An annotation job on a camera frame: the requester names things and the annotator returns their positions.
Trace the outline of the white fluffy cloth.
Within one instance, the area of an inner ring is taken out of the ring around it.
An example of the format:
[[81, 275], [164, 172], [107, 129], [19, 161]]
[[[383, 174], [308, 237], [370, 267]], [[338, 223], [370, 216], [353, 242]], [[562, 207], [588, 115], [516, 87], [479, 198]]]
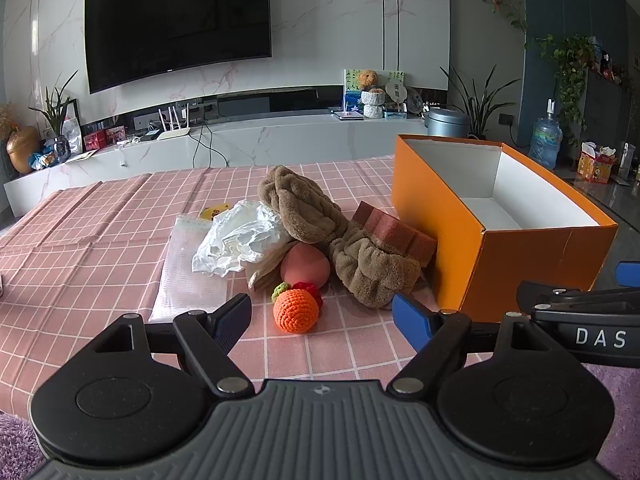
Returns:
[[150, 323], [169, 323], [192, 310], [214, 312], [227, 300], [224, 278], [192, 271], [192, 258], [204, 240], [210, 221], [180, 214], [171, 230], [160, 287]]

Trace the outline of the orange crochet ball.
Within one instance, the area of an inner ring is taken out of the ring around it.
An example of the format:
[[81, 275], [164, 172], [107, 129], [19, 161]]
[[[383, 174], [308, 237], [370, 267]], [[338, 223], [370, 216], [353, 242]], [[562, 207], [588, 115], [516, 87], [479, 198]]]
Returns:
[[323, 304], [318, 287], [311, 282], [283, 282], [273, 289], [273, 319], [284, 332], [304, 334], [318, 322]]

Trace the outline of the white paper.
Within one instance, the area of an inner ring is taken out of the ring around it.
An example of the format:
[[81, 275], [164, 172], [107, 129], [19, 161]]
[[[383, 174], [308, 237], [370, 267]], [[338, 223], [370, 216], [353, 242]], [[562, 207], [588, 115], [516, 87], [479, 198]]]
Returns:
[[280, 214], [259, 200], [240, 200], [217, 214], [192, 258], [192, 270], [224, 278], [264, 263], [292, 240]]

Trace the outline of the pink makeup sponge egg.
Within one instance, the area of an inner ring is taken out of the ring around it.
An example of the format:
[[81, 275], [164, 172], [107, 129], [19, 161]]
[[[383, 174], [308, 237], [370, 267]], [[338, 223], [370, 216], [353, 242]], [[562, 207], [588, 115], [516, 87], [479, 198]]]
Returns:
[[282, 281], [290, 285], [305, 282], [322, 288], [330, 273], [329, 259], [319, 249], [301, 242], [288, 251], [280, 265]]

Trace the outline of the yellow snack packet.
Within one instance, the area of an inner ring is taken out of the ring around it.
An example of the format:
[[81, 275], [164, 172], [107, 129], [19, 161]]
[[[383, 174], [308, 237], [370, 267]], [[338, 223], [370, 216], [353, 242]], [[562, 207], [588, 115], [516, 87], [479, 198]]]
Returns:
[[209, 206], [200, 212], [200, 218], [203, 220], [212, 221], [213, 218], [218, 216], [218, 214], [221, 214], [222, 212], [225, 212], [230, 208], [231, 206], [228, 203]]

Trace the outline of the brown plush towel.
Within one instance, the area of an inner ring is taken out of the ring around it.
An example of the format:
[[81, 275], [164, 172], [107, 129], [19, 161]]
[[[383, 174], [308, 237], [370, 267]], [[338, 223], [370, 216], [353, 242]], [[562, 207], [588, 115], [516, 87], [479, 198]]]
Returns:
[[322, 250], [345, 288], [364, 306], [382, 309], [408, 294], [420, 278], [420, 263], [390, 254], [372, 240], [320, 186], [285, 166], [275, 166], [258, 184], [260, 201], [280, 214], [294, 240]]

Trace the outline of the orange gift box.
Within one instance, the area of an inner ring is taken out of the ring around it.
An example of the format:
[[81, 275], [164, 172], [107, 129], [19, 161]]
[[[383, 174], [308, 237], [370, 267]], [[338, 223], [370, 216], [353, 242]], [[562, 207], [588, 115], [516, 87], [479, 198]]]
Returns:
[[582, 179], [607, 184], [616, 162], [616, 149], [594, 142], [582, 142], [577, 172]]

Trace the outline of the orange cardboard box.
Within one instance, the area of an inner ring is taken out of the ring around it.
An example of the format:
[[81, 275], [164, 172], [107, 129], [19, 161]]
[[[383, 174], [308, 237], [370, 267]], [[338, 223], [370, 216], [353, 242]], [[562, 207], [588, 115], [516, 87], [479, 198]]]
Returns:
[[401, 134], [392, 203], [437, 242], [427, 267], [436, 304], [480, 322], [516, 310], [524, 281], [590, 289], [617, 231], [553, 172], [487, 141]]

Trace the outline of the blue water jug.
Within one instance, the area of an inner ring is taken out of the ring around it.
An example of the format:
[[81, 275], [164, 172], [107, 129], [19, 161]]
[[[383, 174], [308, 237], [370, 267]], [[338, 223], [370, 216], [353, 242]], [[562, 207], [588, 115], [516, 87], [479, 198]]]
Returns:
[[555, 118], [555, 100], [548, 99], [546, 114], [534, 123], [528, 157], [548, 170], [553, 170], [562, 143], [562, 129]]

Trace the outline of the white tv cabinet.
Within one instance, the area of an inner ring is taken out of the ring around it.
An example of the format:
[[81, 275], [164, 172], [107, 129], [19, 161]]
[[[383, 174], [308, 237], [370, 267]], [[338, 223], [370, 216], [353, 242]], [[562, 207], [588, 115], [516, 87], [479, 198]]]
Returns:
[[6, 182], [14, 216], [50, 194], [99, 181], [192, 168], [342, 162], [392, 154], [398, 134], [424, 134], [421, 119], [341, 122], [332, 115], [269, 117], [195, 128], [175, 139], [110, 146], [76, 162]]

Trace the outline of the white wifi router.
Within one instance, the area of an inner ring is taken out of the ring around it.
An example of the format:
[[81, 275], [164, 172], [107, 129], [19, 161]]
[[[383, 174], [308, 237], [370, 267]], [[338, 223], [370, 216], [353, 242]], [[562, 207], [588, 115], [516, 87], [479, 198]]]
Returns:
[[177, 107], [168, 106], [166, 113], [158, 111], [162, 132], [158, 135], [158, 140], [175, 139], [179, 136], [187, 136], [191, 131], [189, 107], [182, 110], [182, 115], [178, 114]]

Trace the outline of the silver trash bin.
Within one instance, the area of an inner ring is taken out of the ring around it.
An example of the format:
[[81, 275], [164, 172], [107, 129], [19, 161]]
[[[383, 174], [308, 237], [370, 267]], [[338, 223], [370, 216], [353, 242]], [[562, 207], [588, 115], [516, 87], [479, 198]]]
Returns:
[[425, 127], [430, 136], [465, 139], [470, 133], [470, 118], [460, 110], [431, 108], [425, 118]]

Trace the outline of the hanging ivy plant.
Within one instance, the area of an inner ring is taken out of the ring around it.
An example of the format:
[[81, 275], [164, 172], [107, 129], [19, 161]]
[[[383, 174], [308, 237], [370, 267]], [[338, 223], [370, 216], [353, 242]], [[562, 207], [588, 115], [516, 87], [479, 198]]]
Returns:
[[520, 126], [533, 128], [530, 107], [549, 98], [563, 144], [574, 148], [586, 124], [582, 101], [588, 74], [596, 64], [596, 40], [578, 23], [586, 7], [581, 4], [576, 11], [570, 10], [568, 0], [482, 1], [524, 35]]

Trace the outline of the golden vase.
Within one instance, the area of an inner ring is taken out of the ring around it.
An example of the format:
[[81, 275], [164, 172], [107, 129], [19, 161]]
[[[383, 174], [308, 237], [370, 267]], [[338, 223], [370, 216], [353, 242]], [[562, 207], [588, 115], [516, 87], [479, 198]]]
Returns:
[[19, 174], [32, 172], [32, 167], [29, 166], [29, 157], [40, 151], [40, 144], [40, 133], [33, 126], [27, 126], [11, 133], [8, 142], [6, 142], [6, 152]]

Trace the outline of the green potted plant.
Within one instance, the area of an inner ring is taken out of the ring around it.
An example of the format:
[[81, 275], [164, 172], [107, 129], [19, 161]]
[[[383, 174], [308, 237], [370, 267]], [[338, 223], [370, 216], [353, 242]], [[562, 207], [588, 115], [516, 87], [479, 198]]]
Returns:
[[73, 99], [70, 96], [64, 96], [64, 92], [76, 74], [77, 70], [68, 77], [61, 88], [44, 89], [43, 108], [32, 107], [34, 112], [38, 112], [46, 118], [53, 133], [52, 150], [60, 164], [70, 158], [70, 144], [63, 134], [63, 126], [66, 121], [67, 109]]

